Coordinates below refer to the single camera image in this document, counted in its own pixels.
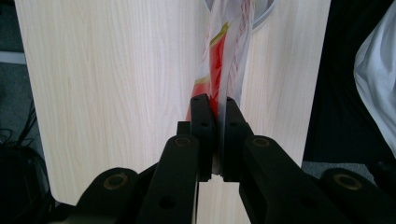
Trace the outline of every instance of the black cable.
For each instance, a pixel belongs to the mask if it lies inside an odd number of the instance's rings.
[[[16,146],[21,147],[21,143],[26,138],[27,134],[31,131],[32,127],[35,125],[36,122],[37,116],[35,114],[35,102],[34,100],[32,100],[32,102],[30,103],[28,118],[26,120],[23,130],[21,131]]]
[[[18,151],[25,154],[29,160],[33,161],[35,164],[38,164],[39,169],[42,171],[44,178],[46,180],[48,190],[44,195],[44,198],[40,201],[40,203],[32,206],[31,204],[26,206],[26,209],[21,211],[21,213],[14,218],[14,220],[22,220],[26,219],[26,216],[29,216],[31,219],[31,223],[42,223],[43,220],[47,218],[49,213],[55,208],[55,199],[52,197],[50,193],[50,180],[47,172],[47,166],[43,158],[32,148],[30,147],[15,147]]]
[[[8,144],[9,139],[12,137],[12,131],[10,129],[0,129],[0,132],[7,132],[8,134],[1,134],[0,137],[4,137],[5,139],[0,138],[0,148],[3,148],[6,144]]]

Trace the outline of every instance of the wooden board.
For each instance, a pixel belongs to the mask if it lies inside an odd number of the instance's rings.
[[[278,0],[252,37],[241,109],[301,163],[330,0]],[[183,120],[203,0],[16,1],[53,196],[76,204],[104,170],[141,172]],[[246,223],[237,184],[201,184],[201,223]]]

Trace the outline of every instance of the dark floor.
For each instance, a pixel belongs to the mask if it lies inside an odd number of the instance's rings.
[[[0,50],[22,52],[23,45],[15,7],[0,4],[0,12]],[[0,63],[0,129],[11,130],[12,140],[18,138],[25,125],[32,99],[27,66]],[[8,133],[2,130],[0,131],[1,134],[6,135]],[[30,131],[28,138],[34,139],[31,147],[43,156],[37,124]],[[333,167],[347,168],[373,181],[372,176],[363,165],[303,163],[303,170],[315,177],[319,177],[324,170]]]

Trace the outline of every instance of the plastic wrapper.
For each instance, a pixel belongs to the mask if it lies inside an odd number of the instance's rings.
[[[253,0],[215,0],[212,5],[205,50],[191,97],[202,93],[209,97],[219,135],[215,157],[222,152],[227,96],[240,103],[253,19]],[[220,170],[221,164],[215,158],[213,173],[220,174]]]

